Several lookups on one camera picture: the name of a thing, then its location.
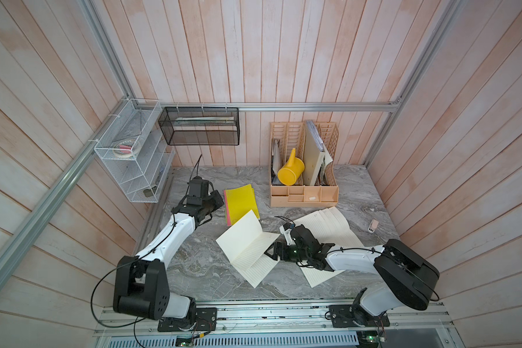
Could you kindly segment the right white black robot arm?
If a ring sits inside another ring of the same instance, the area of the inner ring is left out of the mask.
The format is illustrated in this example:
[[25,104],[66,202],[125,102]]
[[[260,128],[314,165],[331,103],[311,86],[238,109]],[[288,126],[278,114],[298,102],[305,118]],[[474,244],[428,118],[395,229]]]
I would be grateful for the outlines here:
[[285,242],[272,243],[266,256],[307,270],[360,271],[381,277],[382,284],[360,290],[352,304],[329,307],[326,319],[335,328],[384,328],[390,325],[388,310],[406,306],[424,311],[429,303],[439,301],[435,287],[440,272],[398,239],[374,247],[344,247],[321,243],[295,223],[284,224],[284,236]]

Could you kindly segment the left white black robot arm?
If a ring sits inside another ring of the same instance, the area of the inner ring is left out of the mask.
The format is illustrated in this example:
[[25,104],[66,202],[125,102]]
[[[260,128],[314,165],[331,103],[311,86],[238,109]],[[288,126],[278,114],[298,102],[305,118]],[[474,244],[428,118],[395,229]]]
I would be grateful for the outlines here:
[[213,184],[195,176],[186,195],[171,210],[168,224],[155,239],[135,256],[120,259],[115,271],[113,309],[117,313],[169,323],[178,330],[189,330],[197,323],[192,297],[170,290],[167,269],[184,241],[212,220],[212,213],[224,201]]

